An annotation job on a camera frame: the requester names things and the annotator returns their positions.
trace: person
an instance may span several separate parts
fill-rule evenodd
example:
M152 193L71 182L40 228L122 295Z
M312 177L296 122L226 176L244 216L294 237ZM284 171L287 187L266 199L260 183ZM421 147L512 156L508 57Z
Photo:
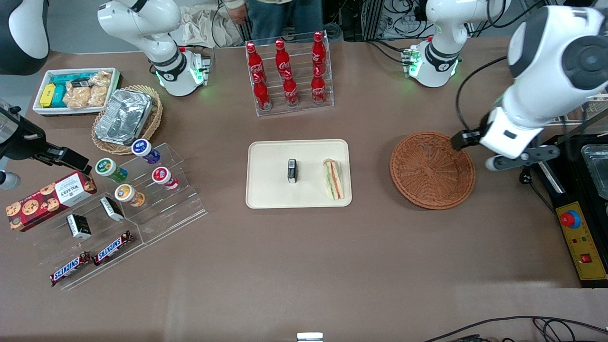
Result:
M280 37L290 18L296 33L323 29L322 0L248 0L247 4L245 0L224 0L224 4L237 25L243 25L249 14L253 40Z

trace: jeans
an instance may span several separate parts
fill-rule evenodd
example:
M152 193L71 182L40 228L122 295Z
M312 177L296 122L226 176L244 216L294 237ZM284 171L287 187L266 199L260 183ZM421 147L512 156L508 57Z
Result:
M292 0L285 4L267 4L249 0L248 14L253 31L253 40L266 40L261 44L272 44L268 38L280 37L287 20L291 18L296 33L307 33L323 29L322 0Z

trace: clear acrylic rack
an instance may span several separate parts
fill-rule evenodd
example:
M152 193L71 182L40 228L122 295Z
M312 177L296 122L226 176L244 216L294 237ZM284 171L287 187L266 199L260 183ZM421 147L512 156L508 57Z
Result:
M334 105L335 99L333 76L331 73L330 44L327 39L326 31L323 31L323 44L325 45L326 50L326 73L323 75L323 79L325 81L325 103L322 106L315 106L313 104L313 95L311 94L311 81L313 80L313 59L311 56L311 51L313 48L313 35L314 32L310 32L290 35L288 37L275 37L270 38L269 40L251 40L251 42L255 44L256 51L262 58L264 71L268 80L266 82L266 86L268 87L268 93L272 101L272 108L270 110L263 111L259 109L255 103L254 94L254 108L257 116L285 114ZM297 108L287 107L285 95L283 93L283 82L278 75L277 65L274 60L276 47L274 43L267 44L268 41L274 42L279 38L283 38L285 40L285 51L287 51L289 54L291 71L294 74L294 81L298 85L300 104ZM247 63L247 51L245 51L245 63ZM253 94L254 81L251 73L249 73L249 80L251 82L251 91Z
M38 262L41 267L48 270L48 275L69 263L82 251L90 252L91 256L95 256L124 232L131 233L133 241L119 249L106 262L100 266L95 266L92 261L82 265L61 280L57 287L71 290L136 251L160 241L206 215L207 211L203 208L197 191L189 185L181 168L184 160L168 144L162 144L156 147L156 150L161 154L161 160L157 164L150 165L143 158L133 158L121 165L128 172L128 178L124 183L132 185L135 190L146 196L146 201L141 207L135 208L128 203L117 201L114 198L114 190L119 184L95 174L94 179L98 189L95 195L29 231L19 233L18 240L31 243L35 247ZM171 174L179 180L178 190L166 190L164 186L152 181L152 171L159 166L170 169ZM116 222L106 215L99 202L103 197L108 197L120 205L125 216L124 220ZM80 240L72 237L66 221L66 217L71 214L87 218L92 233L90 238ZM48 276L40 281L48 286L51 285Z

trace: brown table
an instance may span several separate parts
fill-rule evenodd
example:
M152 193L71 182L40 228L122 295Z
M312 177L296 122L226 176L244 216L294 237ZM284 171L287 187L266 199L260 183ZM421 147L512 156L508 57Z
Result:
M335 44L336 106L267 119L253 111L241 49L217 51L210 85L184 98L158 85L144 54L52 54L47 69L112 66L124 85L159 91L165 112L153 142L169 142L184 157L209 214L72 291L50 288L50 271L37 267L33 248L16 242L8 226L0 229L0 340L266 342L321 331L327 341L423 341L481 319L523 314L605 326L608 293L578 288L556 220L519 184L518 170L487 171L491 152L469 148L475 189L447 211L416 207L390 179L390 152L404 135L461 129L457 86L504 55L506 44L471 39L458 74L438 89L405 79L397 63L367 44ZM463 112L471 125L511 82L499 64L467 84ZM91 141L92 116L28 115L50 142L93 161L108 156ZM352 204L257 211L245 205L249 144L324 138L349 143ZM9 170L23 184L2 192L2 206L67 172L34 161L11 162ZM534 336L528 321L472 332Z

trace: yellow control panel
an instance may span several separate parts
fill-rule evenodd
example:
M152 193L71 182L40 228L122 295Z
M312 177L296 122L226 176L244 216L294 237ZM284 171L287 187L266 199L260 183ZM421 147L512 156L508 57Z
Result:
M555 211L580 280L608 279L578 202L559 207Z

